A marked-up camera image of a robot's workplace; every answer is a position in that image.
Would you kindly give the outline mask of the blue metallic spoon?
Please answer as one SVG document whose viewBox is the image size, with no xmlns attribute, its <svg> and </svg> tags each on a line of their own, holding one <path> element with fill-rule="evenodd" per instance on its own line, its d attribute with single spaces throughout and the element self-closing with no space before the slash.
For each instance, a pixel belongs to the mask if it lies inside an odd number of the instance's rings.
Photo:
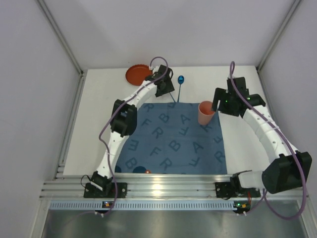
<svg viewBox="0 0 317 238">
<path fill-rule="evenodd" d="M 183 75 L 180 75 L 180 76 L 178 76 L 178 78 L 177 78 L 177 82 L 178 82 L 178 84 L 179 84 L 177 102 L 180 101 L 181 86 L 182 86 L 182 84 L 184 83 L 184 79 L 185 79 L 185 78 L 184 78 Z"/>
</svg>

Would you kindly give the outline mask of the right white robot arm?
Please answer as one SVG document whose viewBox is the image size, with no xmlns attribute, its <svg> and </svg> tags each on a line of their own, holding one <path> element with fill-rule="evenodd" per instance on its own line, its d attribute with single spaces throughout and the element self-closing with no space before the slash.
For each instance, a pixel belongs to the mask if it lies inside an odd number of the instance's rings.
<svg viewBox="0 0 317 238">
<path fill-rule="evenodd" d="M 216 88 L 212 110 L 241 117 L 253 130 L 267 154 L 269 165 L 259 171 L 235 173 L 230 181 L 237 190 L 266 189 L 271 194 L 302 187 L 312 158 L 283 137 L 259 94 L 250 94 L 244 77 L 227 79 L 227 89 Z"/>
</svg>

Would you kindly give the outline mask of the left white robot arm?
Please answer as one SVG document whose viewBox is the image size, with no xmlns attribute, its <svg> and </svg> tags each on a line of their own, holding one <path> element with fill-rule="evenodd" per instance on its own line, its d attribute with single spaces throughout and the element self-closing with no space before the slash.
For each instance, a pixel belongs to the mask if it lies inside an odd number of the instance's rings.
<svg viewBox="0 0 317 238">
<path fill-rule="evenodd" d="M 174 91 L 171 68 L 160 65 L 151 70 L 153 74 L 146 77 L 135 92 L 123 100 L 117 99 L 114 102 L 112 115 L 99 134 L 99 140 L 105 144 L 106 151 L 90 183 L 105 194 L 111 191 L 114 183 L 114 167 L 123 145 L 136 130 L 140 107 L 153 96 L 160 97 Z"/>
</svg>

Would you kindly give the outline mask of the blue lettered placemat cloth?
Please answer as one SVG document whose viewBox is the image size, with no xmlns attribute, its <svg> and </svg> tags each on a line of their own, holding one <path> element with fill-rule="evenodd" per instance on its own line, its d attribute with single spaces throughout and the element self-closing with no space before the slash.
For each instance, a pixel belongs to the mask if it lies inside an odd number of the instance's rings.
<svg viewBox="0 0 317 238">
<path fill-rule="evenodd" d="M 197 103 L 145 103 L 137 128 L 125 142 L 115 172 L 225 175 L 219 115 L 198 122 Z"/>
</svg>

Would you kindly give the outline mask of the orange-red plate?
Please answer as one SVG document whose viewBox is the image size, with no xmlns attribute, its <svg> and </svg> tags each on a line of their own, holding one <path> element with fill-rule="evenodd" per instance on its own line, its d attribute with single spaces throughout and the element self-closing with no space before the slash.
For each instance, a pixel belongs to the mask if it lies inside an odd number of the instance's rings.
<svg viewBox="0 0 317 238">
<path fill-rule="evenodd" d="M 128 68 L 125 74 L 127 82 L 134 86 L 140 86 L 147 76 L 152 75 L 149 66 L 144 64 L 136 64 Z"/>
</svg>

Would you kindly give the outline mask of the pink plastic cup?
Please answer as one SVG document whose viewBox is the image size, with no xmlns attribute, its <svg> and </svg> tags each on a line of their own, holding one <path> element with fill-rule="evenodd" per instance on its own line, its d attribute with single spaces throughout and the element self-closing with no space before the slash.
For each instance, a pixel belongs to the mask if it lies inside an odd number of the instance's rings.
<svg viewBox="0 0 317 238">
<path fill-rule="evenodd" d="M 215 111 L 212 110 L 212 102 L 211 101 L 203 101 L 198 106 L 198 123 L 200 125 L 207 125 Z"/>
</svg>

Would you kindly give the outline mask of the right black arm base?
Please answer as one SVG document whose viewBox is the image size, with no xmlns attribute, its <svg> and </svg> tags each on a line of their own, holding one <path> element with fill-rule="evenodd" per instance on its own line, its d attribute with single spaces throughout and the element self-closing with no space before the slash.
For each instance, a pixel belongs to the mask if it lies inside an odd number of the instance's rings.
<svg viewBox="0 0 317 238">
<path fill-rule="evenodd" d="M 261 193 L 255 188 L 237 189 L 230 182 L 216 182 L 216 197 L 228 200 L 230 198 L 259 198 Z"/>
</svg>

